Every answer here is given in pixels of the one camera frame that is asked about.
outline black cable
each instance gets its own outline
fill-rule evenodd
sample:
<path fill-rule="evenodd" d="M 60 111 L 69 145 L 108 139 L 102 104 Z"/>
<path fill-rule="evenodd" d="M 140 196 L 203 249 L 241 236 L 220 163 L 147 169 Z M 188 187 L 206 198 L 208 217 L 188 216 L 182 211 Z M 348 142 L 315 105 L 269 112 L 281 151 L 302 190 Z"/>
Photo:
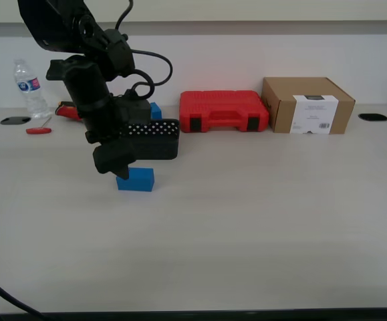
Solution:
<path fill-rule="evenodd" d="M 119 30 L 120 24 L 122 21 L 126 18 L 126 16 L 131 12 L 132 8 L 134 7 L 134 0 L 129 0 L 129 7 L 123 12 L 123 14 L 120 16 L 118 22 L 116 23 L 116 30 Z"/>
<path fill-rule="evenodd" d="M 159 53 L 154 53 L 151 51 L 135 50 L 135 49 L 132 50 L 132 53 L 138 54 L 138 55 L 156 57 L 156 58 L 159 58 L 159 59 L 165 61 L 169 65 L 169 75 L 163 81 L 157 82 L 154 85 L 157 87 L 157 86 L 165 85 L 167 82 L 169 82 L 169 80 L 172 77 L 172 74 L 174 73 L 174 68 L 172 66 L 171 61 L 167 57 L 162 56 Z M 149 86 L 149 84 L 146 82 L 137 82 L 136 84 L 133 85 L 132 89 L 135 90 L 138 86 Z"/>
<path fill-rule="evenodd" d="M 139 75 L 141 77 L 143 77 L 147 82 L 145 82 L 145 84 L 147 86 L 150 86 L 150 91 L 148 92 L 148 94 L 144 95 L 144 96 L 137 96 L 137 97 L 130 97 L 131 100 L 147 100 L 149 99 L 151 96 L 153 96 L 154 94 L 154 83 L 153 83 L 153 79 L 148 75 L 146 74 L 145 72 L 141 71 L 141 70 L 138 70 L 138 69 L 135 69 L 131 75 Z"/>
<path fill-rule="evenodd" d="M 9 293 L 7 293 L 4 289 L 0 288 L 0 297 L 8 301 L 10 304 L 13 304 L 17 308 L 26 311 L 27 313 L 31 314 L 32 316 L 35 316 L 36 318 L 43 320 L 43 321 L 50 321 L 53 320 L 52 318 L 45 316 L 44 314 L 40 313 L 37 310 L 34 310 L 33 308 L 30 308 L 29 306 L 25 305 L 24 303 L 18 301 L 13 296 L 11 296 Z"/>

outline screwdriver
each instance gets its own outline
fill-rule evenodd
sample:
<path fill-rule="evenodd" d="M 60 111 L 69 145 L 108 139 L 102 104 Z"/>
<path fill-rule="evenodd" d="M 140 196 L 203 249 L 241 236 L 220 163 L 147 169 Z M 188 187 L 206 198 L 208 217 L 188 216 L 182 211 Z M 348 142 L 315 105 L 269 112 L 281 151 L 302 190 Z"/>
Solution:
<path fill-rule="evenodd" d="M 42 134 L 49 134 L 52 132 L 52 129 L 46 128 L 45 126 L 51 121 L 52 117 L 49 117 L 48 120 L 46 120 L 45 124 L 43 124 L 41 127 L 37 128 L 29 128 L 26 129 L 25 131 L 27 132 L 28 135 L 42 135 Z"/>

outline cardboard box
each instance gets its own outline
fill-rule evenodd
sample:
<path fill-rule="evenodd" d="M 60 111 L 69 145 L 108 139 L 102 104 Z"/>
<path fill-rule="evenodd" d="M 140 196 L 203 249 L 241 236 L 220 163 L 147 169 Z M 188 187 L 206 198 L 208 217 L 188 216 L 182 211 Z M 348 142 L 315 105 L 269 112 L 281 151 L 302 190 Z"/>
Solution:
<path fill-rule="evenodd" d="M 274 132 L 344 134 L 355 100 L 328 78 L 265 78 Z"/>

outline black perforated box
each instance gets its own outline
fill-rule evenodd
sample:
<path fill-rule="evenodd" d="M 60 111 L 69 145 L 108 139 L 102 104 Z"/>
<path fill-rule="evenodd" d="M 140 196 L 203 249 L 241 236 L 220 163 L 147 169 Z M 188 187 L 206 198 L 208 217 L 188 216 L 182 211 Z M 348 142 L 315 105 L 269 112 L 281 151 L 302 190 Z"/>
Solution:
<path fill-rule="evenodd" d="M 128 125 L 120 134 L 130 139 L 138 160 L 170 160 L 178 155 L 180 122 L 177 119 Z"/>

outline blue cube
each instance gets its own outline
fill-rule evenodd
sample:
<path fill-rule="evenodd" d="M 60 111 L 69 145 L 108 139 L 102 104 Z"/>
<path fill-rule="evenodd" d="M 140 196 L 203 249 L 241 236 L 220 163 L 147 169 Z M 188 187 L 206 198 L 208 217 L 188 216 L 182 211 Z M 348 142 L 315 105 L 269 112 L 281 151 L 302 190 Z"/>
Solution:
<path fill-rule="evenodd" d="M 126 181 L 116 177 L 119 191 L 151 192 L 154 185 L 153 169 L 129 169 L 129 179 Z"/>
<path fill-rule="evenodd" d="M 152 119 L 161 120 L 162 119 L 162 110 L 159 108 L 156 102 L 152 102 Z"/>

